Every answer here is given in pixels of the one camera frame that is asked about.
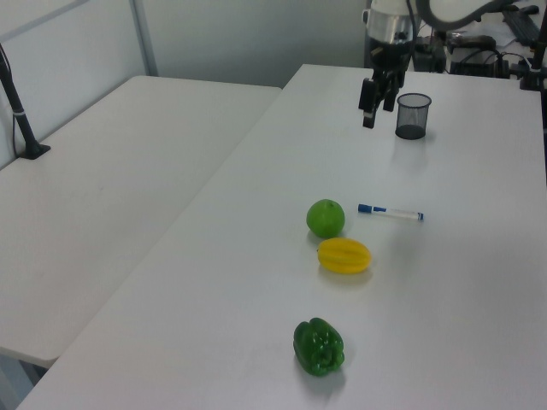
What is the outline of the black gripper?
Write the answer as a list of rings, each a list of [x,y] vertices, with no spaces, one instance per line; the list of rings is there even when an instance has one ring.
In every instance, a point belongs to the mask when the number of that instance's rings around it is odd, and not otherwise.
[[[397,95],[404,86],[405,74],[414,50],[412,41],[398,44],[381,42],[370,38],[369,56],[373,77],[362,81],[358,108],[363,113],[362,125],[373,129],[377,112],[379,82],[385,81],[384,111],[392,112]]]

